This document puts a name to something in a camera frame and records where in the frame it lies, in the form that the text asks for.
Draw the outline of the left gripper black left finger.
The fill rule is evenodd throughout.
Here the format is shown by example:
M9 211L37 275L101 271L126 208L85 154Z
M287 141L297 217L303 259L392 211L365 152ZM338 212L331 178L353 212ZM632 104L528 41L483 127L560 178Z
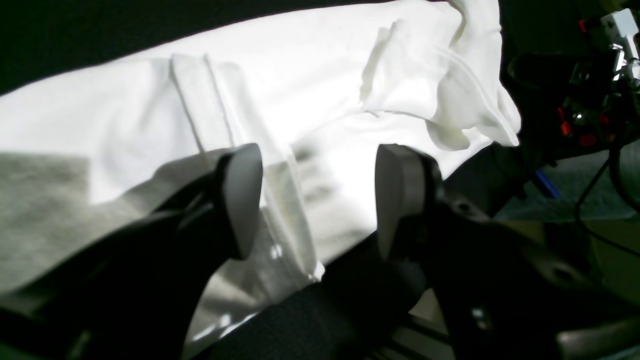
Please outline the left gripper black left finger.
M1 296L3 360L178 360L211 276L249 257L263 178L255 143L142 219Z

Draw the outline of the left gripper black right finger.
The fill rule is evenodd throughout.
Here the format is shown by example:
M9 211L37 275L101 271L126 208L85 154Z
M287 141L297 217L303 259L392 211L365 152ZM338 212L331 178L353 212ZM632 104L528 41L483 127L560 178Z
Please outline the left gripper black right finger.
M375 159L378 249L421 266L458 360L639 358L637 305L448 193L427 153Z

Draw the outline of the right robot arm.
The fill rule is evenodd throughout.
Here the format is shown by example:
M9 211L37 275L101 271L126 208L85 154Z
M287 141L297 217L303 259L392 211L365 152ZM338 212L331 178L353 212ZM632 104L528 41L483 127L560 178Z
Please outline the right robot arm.
M639 139L638 21L632 7L581 19L583 52L521 51L510 59L521 139L548 159L619 150Z

